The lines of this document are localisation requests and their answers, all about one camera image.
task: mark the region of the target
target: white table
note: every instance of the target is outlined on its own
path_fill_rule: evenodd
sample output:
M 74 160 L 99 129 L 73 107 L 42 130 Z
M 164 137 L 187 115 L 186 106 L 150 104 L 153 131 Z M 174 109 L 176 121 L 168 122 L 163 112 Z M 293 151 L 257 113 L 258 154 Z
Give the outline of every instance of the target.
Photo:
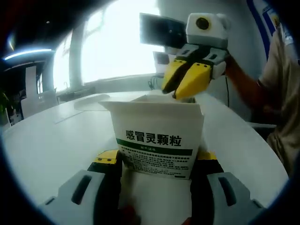
M 146 93 L 109 95 L 139 97 Z M 97 153 L 117 148 L 110 113 L 80 113 L 74 109 L 79 100 L 40 112 L 4 133 L 12 171 L 36 205 L 56 196 L 58 188 L 79 170 L 87 169 Z M 268 206 L 288 180 L 277 156 L 243 119 L 214 97 L 202 93 L 196 100 L 205 116 L 208 149 L 216 153 L 225 172 L 233 173 L 248 187 L 251 198 Z M 189 186 L 188 180 L 125 171 L 120 204 L 132 203 L 144 225 L 181 224 L 191 216 Z

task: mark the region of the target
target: black cable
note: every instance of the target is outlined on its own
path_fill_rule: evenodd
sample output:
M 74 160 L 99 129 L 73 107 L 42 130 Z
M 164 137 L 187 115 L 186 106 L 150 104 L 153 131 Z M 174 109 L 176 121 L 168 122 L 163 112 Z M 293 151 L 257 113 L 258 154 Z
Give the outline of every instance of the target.
M 226 89 L 227 89 L 227 107 L 229 108 L 229 89 L 228 89 L 227 76 L 225 76 L 225 80 L 226 80 Z

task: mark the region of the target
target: bright window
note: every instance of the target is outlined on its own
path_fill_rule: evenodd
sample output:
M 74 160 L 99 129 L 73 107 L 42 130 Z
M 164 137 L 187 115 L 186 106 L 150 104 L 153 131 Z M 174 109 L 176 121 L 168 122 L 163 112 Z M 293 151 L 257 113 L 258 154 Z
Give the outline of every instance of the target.
M 153 51 L 140 43 L 140 13 L 159 15 L 156 0 L 119 0 L 86 24 L 82 42 L 82 81 L 155 73 Z
M 72 32 L 69 33 L 56 49 L 53 66 L 53 84 L 56 91 L 70 87 L 69 57 Z

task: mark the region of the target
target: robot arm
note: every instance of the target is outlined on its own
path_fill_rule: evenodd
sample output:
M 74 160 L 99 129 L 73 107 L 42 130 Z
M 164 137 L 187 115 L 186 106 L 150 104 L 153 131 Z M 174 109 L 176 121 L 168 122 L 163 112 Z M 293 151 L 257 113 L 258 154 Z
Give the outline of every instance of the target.
M 177 53 L 165 72 L 163 93 L 175 99 L 193 96 L 207 89 L 211 79 L 226 68 L 230 22 L 222 14 L 192 13 L 187 21 L 187 44 Z

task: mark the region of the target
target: ceiling light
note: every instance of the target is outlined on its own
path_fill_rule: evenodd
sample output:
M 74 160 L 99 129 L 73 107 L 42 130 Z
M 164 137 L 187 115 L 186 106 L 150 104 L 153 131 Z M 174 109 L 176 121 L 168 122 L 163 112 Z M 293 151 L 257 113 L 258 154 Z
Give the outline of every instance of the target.
M 9 56 L 5 57 L 4 60 L 8 60 L 8 59 L 11 59 L 11 58 L 19 56 L 19 55 L 25 55 L 25 54 L 30 54 L 30 53 L 49 52 L 49 51 L 51 51 L 51 49 L 38 49 L 38 50 L 24 51 L 24 52 L 19 52 L 16 54 L 9 55 Z

